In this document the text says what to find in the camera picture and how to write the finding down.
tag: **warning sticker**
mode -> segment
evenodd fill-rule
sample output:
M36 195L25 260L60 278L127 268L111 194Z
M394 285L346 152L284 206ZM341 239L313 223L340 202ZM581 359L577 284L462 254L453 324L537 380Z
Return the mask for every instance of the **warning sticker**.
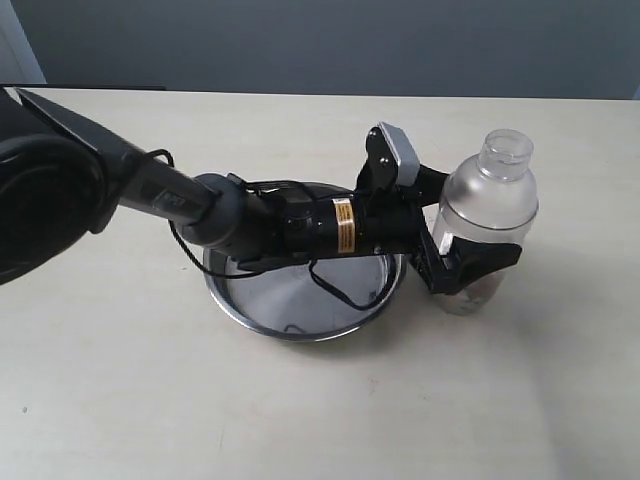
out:
M351 200L334 198L333 206L338 222L338 253L353 253L356 251L356 222Z

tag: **plastic bottle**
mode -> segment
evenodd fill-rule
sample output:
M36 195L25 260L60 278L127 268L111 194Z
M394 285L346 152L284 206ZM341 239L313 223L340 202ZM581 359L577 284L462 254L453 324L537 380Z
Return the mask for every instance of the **plastic bottle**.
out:
M536 181L529 170L533 143L515 130L495 130L482 150L447 179L433 238L440 253L454 236L486 243L522 245L538 212ZM434 295L448 313L468 315L496 293L506 270L487 275L457 295Z

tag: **white table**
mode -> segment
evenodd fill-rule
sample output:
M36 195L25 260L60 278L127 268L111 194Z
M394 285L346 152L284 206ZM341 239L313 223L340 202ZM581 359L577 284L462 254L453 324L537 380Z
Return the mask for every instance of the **white table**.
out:
M640 103L42 93L248 180L351 186L378 120L447 171L515 128L541 211L476 317L410 272L368 327L294 346L227 318L166 222L121 208L0 289L0 478L638 478Z

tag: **gray wall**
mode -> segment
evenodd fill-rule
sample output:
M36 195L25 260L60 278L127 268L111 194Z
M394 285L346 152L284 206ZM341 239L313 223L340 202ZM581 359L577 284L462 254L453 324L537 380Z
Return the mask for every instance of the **gray wall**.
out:
M50 83L577 98L640 84L640 0L13 3Z

